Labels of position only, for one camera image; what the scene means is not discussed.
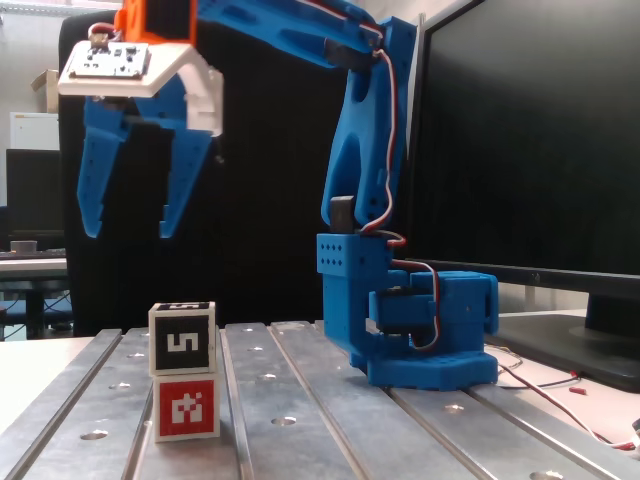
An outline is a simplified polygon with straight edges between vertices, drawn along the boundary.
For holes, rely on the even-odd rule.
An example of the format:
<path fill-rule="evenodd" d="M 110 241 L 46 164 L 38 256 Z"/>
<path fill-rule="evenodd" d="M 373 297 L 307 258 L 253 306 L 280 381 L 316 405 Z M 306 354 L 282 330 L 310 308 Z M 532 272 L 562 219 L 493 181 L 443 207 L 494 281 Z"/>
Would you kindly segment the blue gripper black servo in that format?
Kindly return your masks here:
<path fill-rule="evenodd" d="M 171 78 L 152 98 L 128 98 L 121 110 L 112 109 L 102 101 L 85 99 L 85 138 L 77 199 L 84 230 L 89 237 L 96 238 L 100 233 L 104 196 L 119 150 L 129 137 L 129 125 L 150 122 L 161 126 L 185 126 L 185 94 L 182 81 Z M 171 238 L 178 228 L 211 142 L 208 131 L 175 131 L 167 202 L 159 224 L 161 238 Z"/>

